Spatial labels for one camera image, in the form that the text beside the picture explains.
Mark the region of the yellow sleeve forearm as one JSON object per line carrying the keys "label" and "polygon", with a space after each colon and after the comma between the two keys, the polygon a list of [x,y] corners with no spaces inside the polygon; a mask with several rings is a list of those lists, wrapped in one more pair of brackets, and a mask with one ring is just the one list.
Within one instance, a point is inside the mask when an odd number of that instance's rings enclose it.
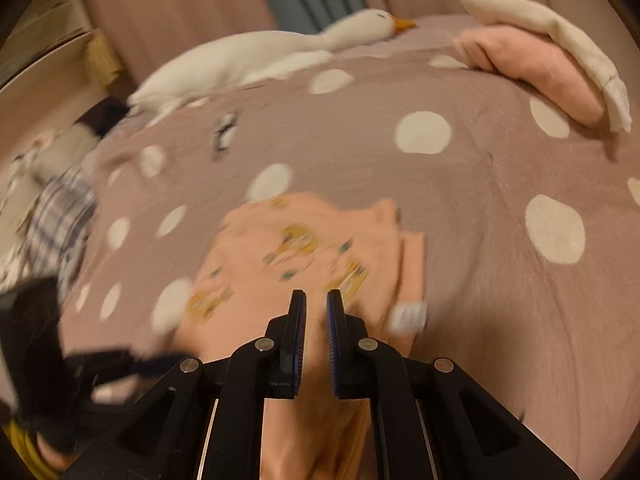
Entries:
{"label": "yellow sleeve forearm", "polygon": [[36,437],[15,420],[2,425],[2,430],[17,455],[37,480],[58,480],[61,474],[44,460],[39,452]]}

